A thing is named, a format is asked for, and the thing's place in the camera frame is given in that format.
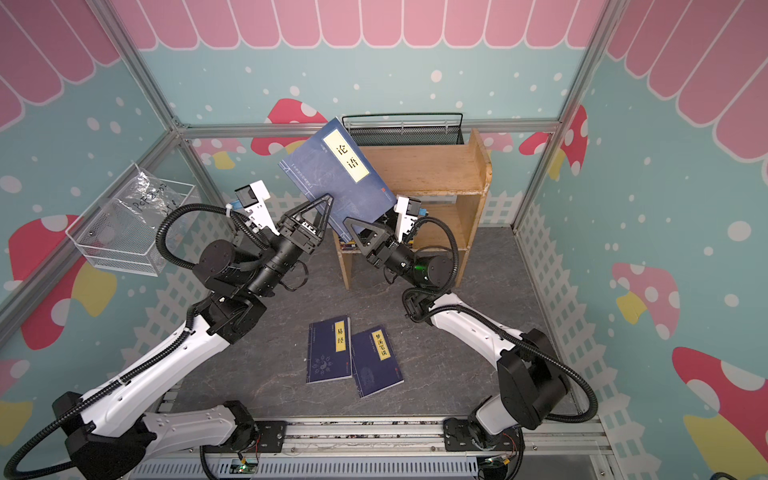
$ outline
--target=wire mesh basket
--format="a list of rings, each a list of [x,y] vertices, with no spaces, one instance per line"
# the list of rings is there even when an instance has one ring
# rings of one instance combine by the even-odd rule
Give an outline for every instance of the wire mesh basket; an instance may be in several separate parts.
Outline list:
[[[181,205],[199,203],[200,192],[193,184],[156,178],[136,164],[129,170],[135,174],[117,185],[115,195],[107,195],[116,188],[112,184],[69,226],[67,236],[96,268],[158,276],[167,263],[154,244],[162,220],[158,212],[168,214]],[[141,198],[125,201],[137,192]],[[148,214],[147,205],[154,215]],[[197,213],[190,213],[174,222],[167,236],[171,250],[181,244],[196,218]]]

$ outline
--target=book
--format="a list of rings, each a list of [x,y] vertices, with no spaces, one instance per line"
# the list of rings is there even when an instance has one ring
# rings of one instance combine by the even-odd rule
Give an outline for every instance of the book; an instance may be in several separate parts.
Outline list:
[[[337,316],[310,323],[306,354],[306,382],[328,382],[352,376],[349,317]]]
[[[282,159],[280,168],[307,199],[333,196],[328,222],[345,242],[352,240],[347,217],[375,222],[397,201],[336,118]]]
[[[403,382],[395,352],[383,326],[352,335],[352,371],[360,398]]]

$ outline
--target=black cable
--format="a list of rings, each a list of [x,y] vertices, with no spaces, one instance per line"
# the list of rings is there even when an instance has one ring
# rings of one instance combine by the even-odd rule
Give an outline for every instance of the black cable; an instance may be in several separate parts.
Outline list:
[[[456,275],[458,275],[458,245],[456,244],[456,237],[453,236],[453,232],[449,228],[449,226],[440,220],[439,218],[434,217],[421,217],[416,222],[413,223],[413,227],[411,227],[411,231],[408,232],[405,238],[403,238],[402,243],[408,244],[408,242],[411,241],[411,239],[416,235],[416,233],[419,231],[419,228],[424,223],[434,223],[438,227],[442,229],[442,231],[445,232],[445,235],[448,237],[448,242],[451,245],[451,255],[453,260],[453,266],[451,269],[451,275],[448,278],[448,281],[445,282],[445,285],[441,286],[440,288],[436,290],[426,289],[426,288],[419,288],[417,286],[412,286],[411,288],[406,289],[402,293],[402,305],[406,308],[406,315],[408,318],[411,319],[411,321],[420,323],[426,320],[425,317],[418,318],[416,316],[415,312],[412,312],[409,305],[408,305],[408,299],[411,296],[416,295],[417,293],[424,293],[426,295],[431,296],[441,296],[443,293],[447,293],[452,287],[453,284],[456,281]]]
[[[208,462],[205,460],[205,445],[200,445],[200,465],[203,467],[203,473],[208,480],[219,480],[216,475],[210,470]]]
[[[157,228],[157,235],[155,236],[155,240],[154,240],[155,245],[157,246],[157,252],[159,252],[160,255],[165,260],[168,260],[173,265],[180,266],[188,270],[192,270],[195,264],[173,255],[170,252],[170,250],[168,250],[168,246],[166,245],[165,240],[168,235],[168,231],[170,230],[170,226],[173,225],[176,220],[180,219],[182,215],[188,214],[190,212],[210,212],[212,214],[226,215],[227,209],[223,207],[217,207],[216,205],[207,205],[207,204],[182,205],[181,207],[178,207],[176,210],[170,212],[168,216],[165,217],[165,219],[160,224],[160,226]],[[248,217],[234,210],[230,211],[230,215],[232,220],[235,223],[235,226],[239,230],[242,230],[243,233],[245,233],[246,237],[248,237],[248,239],[252,241],[257,247],[259,247],[261,250],[267,250],[270,248],[270,245],[268,243],[263,242],[257,236],[257,234],[254,233],[253,230],[251,230],[248,227],[247,222],[250,221]]]
[[[149,369],[156,363],[160,362],[162,359],[170,355],[171,352],[177,349],[182,343],[184,343],[184,340],[186,340],[187,337],[190,335],[192,327],[194,326],[194,317],[195,317],[195,309],[194,309],[194,306],[191,306],[187,310],[187,322],[184,324],[184,326],[187,327],[187,329],[182,330],[178,338],[176,338],[169,346],[167,346],[157,355],[153,356],[152,358],[142,363],[138,367],[132,369],[130,372],[121,376],[118,380],[114,380],[112,383],[105,386],[103,389],[99,390],[94,395],[89,396],[82,402],[79,402],[76,406],[67,410],[63,415],[61,415],[61,417],[57,418],[50,425],[43,428],[40,432],[37,433],[37,435],[29,439],[24,445],[21,446],[21,448],[19,448],[19,450],[15,454],[13,454],[13,456],[8,460],[8,463],[5,464],[3,475],[8,480],[29,480],[30,478],[39,478],[39,477],[44,477],[46,475],[52,475],[54,473],[62,472],[64,470],[67,470],[68,468],[74,467],[73,462],[66,462],[66,463],[61,463],[59,465],[53,465],[52,467],[45,467],[45,468],[39,468],[37,470],[31,470],[29,472],[20,472],[18,470],[18,464],[21,463],[22,459],[24,459],[24,457],[27,456],[27,454],[34,447],[36,447],[40,442],[42,442],[50,434],[58,430],[59,427],[61,427],[66,422],[68,422],[72,417],[74,417],[75,415],[78,415],[80,412],[82,412],[89,406],[103,399],[105,396],[111,394],[114,390],[119,388],[121,385],[125,385],[129,380],[137,376],[139,373],[142,373],[144,370]]]
[[[710,480],[717,480],[719,478],[725,478],[726,480],[736,480],[735,477],[728,475],[726,472],[714,472],[710,477]]]
[[[550,362],[552,365],[558,367],[560,370],[563,371],[563,373],[569,377],[571,377],[574,382],[576,382],[576,385],[578,385],[582,390],[584,390],[584,393],[587,394],[587,399],[589,400],[589,408],[586,412],[579,413],[577,415],[559,415],[555,413],[550,413],[547,415],[547,420],[555,420],[556,422],[563,422],[563,423],[582,423],[586,422],[587,420],[591,420],[597,413],[598,413],[598,398],[595,396],[594,391],[592,390],[592,387],[589,386],[586,380],[579,375],[576,370],[573,370],[571,367],[566,366],[558,361],[558,359],[554,358],[553,356],[549,356],[547,353],[542,352],[541,350],[528,345],[526,342],[523,342],[519,338],[510,335],[507,333],[504,329],[502,329],[500,326],[493,323],[491,320],[485,318],[483,315],[481,315],[478,312],[475,312],[474,310],[467,308],[463,305],[444,305],[439,306],[433,310],[429,310],[424,316],[423,320],[428,319],[431,316],[437,315],[440,312],[446,312],[449,310],[454,310],[456,312],[466,313],[470,317],[478,320],[483,325],[487,326],[489,329],[493,330],[497,335],[499,335],[502,339],[508,340],[511,343],[514,343],[516,346],[520,347],[521,349],[525,350],[528,353],[532,353],[536,356],[541,357],[542,359],[546,360],[547,362]]]

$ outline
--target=mushroom painting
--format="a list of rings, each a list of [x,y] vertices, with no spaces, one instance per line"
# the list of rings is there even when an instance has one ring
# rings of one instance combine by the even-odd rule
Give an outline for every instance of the mushroom painting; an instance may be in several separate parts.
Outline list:
[[[549,177],[552,180],[560,180],[560,169],[565,159],[568,159],[568,165],[571,166],[572,174],[578,175],[584,166],[584,157],[587,154],[588,145],[587,111],[584,105],[579,105],[576,116],[571,127],[565,132],[563,143],[560,144],[558,152],[554,155],[552,165],[549,166]],[[533,155],[544,151],[549,135],[543,132],[531,135],[520,145],[520,153],[523,155]]]
[[[267,115],[267,124],[324,124],[328,121],[317,110],[294,98],[281,98]],[[250,149],[264,157],[275,154],[283,148],[293,153],[309,137],[254,138]]]
[[[16,230],[8,239],[13,280],[5,282],[13,290],[27,279],[35,268],[65,238],[65,229],[77,217],[55,215],[33,220]],[[82,303],[91,316],[98,316],[118,289],[113,273],[94,268],[81,258],[56,283],[53,290],[22,324],[22,336],[30,349],[52,345],[64,331],[72,299]]]
[[[503,151],[508,154],[515,149],[511,134],[480,134],[482,143],[488,150]]]
[[[214,159],[214,166],[219,170],[232,170],[235,163],[230,158],[228,152],[244,154],[246,152],[243,144],[236,138],[196,138],[192,142],[192,147],[200,155],[203,163],[210,165],[210,159]]]
[[[694,349],[677,347],[672,364],[715,416],[683,417],[707,466],[736,478],[768,473],[768,382]]]
[[[632,263],[614,263],[611,288],[620,285],[629,292],[616,299],[624,319],[636,324],[646,310],[663,340],[669,339],[680,319],[680,294],[672,274],[661,268]]]
[[[28,360],[0,360],[0,398],[29,370]],[[0,401],[0,446],[11,445],[32,416],[32,402]]]

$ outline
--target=metal bracket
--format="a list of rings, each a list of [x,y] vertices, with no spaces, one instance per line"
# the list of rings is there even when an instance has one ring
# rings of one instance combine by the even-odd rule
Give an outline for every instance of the metal bracket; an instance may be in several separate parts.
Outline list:
[[[506,433],[514,438],[514,435],[517,434],[513,430],[511,428],[506,429],[502,434]],[[442,423],[442,431],[446,452],[510,452],[514,448],[512,442],[505,439],[491,449],[480,449],[472,440],[472,434],[469,432],[469,420],[467,419],[445,419]]]

